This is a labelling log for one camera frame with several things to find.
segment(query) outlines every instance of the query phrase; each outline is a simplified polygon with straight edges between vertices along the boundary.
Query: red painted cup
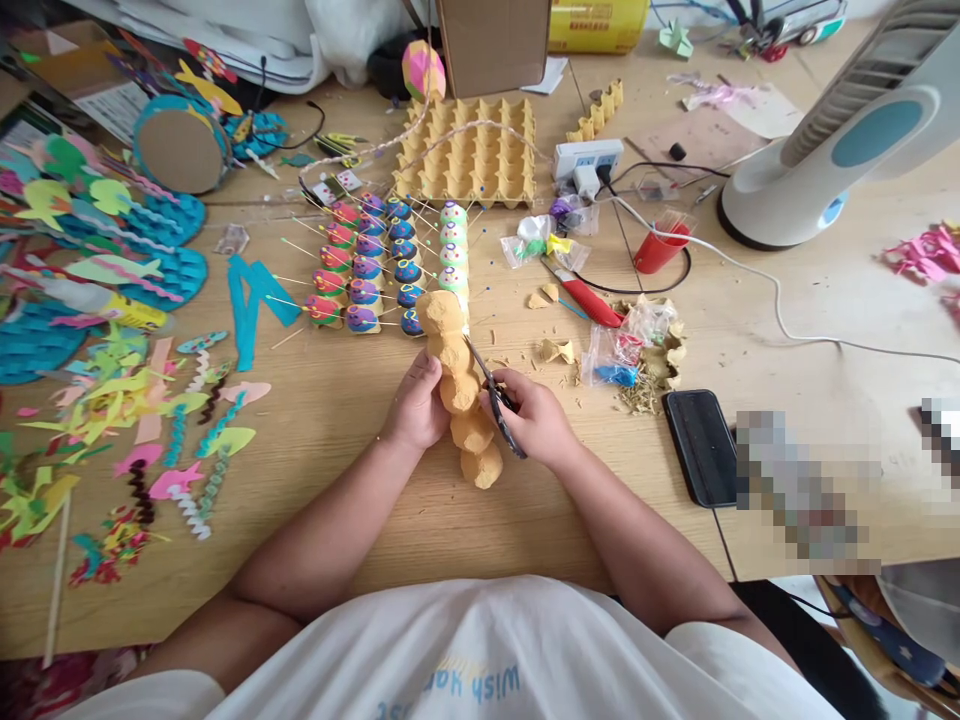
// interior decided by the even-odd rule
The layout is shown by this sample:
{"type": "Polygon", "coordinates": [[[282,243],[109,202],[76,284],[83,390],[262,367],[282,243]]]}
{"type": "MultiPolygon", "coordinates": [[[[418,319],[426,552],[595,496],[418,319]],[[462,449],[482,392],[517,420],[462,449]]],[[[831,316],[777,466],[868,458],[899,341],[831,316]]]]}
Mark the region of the red painted cup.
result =
{"type": "MultiPolygon", "coordinates": [[[[664,232],[670,232],[674,235],[689,235],[690,229],[683,223],[677,223],[669,230],[664,230],[664,232]]],[[[637,254],[633,256],[633,266],[637,269],[637,272],[652,275],[670,262],[689,242],[689,240],[680,238],[665,238],[650,232],[644,238],[637,254]]]]}

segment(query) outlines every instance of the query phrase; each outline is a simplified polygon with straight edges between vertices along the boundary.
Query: white fan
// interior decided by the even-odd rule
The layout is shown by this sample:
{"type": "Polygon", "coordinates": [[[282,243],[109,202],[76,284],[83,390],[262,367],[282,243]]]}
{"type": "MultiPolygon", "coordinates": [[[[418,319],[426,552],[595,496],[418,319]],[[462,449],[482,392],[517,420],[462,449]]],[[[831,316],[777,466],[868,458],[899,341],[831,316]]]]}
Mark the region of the white fan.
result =
{"type": "Polygon", "coordinates": [[[793,135],[737,169],[720,223],[759,250],[799,245],[837,219],[851,186],[912,170],[958,137],[960,0],[901,0],[793,135]]]}

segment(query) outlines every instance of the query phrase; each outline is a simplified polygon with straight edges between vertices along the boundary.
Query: fan grille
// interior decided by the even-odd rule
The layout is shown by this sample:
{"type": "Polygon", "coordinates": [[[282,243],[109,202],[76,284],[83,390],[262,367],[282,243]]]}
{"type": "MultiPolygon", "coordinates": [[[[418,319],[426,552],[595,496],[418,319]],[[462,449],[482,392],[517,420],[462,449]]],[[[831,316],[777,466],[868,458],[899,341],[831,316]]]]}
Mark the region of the fan grille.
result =
{"type": "Polygon", "coordinates": [[[799,164],[862,108],[900,87],[958,22],[956,0],[903,0],[891,9],[784,144],[783,164],[799,164]]]}

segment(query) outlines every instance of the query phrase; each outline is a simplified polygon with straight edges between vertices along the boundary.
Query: smartphone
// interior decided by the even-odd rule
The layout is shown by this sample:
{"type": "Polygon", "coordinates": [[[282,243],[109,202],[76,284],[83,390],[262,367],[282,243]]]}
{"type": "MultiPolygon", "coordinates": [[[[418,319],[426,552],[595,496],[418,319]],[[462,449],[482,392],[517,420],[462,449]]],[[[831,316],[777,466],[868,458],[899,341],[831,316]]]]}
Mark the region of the smartphone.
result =
{"type": "Polygon", "coordinates": [[[705,508],[735,505],[737,448],[717,396],[677,390],[663,396],[663,409],[690,498],[705,508]]]}

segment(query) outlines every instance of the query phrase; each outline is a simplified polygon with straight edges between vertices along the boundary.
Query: power strip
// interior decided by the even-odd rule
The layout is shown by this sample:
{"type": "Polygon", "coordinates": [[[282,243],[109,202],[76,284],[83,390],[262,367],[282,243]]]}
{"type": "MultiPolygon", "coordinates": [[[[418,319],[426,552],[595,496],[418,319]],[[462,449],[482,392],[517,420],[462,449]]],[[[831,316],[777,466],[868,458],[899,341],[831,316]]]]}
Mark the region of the power strip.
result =
{"type": "Polygon", "coordinates": [[[584,165],[594,169],[601,165],[610,166],[610,175],[616,174],[617,165],[623,157],[623,143],[620,140],[590,140],[582,143],[561,143],[554,155],[553,179],[564,182],[573,177],[573,171],[584,165]]]}

